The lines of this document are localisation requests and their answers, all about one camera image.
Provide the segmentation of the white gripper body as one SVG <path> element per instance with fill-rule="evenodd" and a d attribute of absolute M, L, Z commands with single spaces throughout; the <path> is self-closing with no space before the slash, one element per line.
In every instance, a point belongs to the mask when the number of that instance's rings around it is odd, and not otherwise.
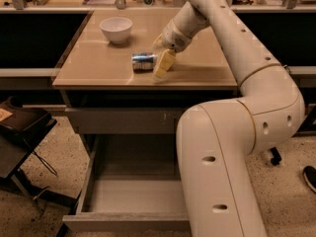
<path fill-rule="evenodd" d="M 174 20 L 171 20 L 162 32 L 162 45 L 179 53 L 190 45 L 192 38 L 190 32 L 180 28 Z"/>

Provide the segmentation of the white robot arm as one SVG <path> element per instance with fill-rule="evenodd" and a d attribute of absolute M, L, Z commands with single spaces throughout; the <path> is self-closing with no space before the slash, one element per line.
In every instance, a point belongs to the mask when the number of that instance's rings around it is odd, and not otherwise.
<path fill-rule="evenodd" d="M 153 43 L 162 77 L 193 37 L 211 27 L 240 97 L 197 104 L 181 116 L 177 155 L 193 237 L 267 237 L 245 158 L 290 139 L 302 95 L 284 67 L 231 10 L 229 0 L 188 0 Z"/>

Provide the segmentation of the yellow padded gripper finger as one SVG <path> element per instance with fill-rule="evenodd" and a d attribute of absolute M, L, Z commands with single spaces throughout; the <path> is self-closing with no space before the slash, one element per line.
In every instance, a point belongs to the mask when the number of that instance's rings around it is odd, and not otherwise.
<path fill-rule="evenodd" d="M 176 60 L 176 53 L 173 49 L 164 49 L 160 51 L 155 63 L 153 75 L 162 78 L 164 74 L 172 67 Z"/>
<path fill-rule="evenodd" d="M 152 47 L 157 47 L 162 45 L 162 34 L 160 34 L 156 40 L 152 43 Z"/>

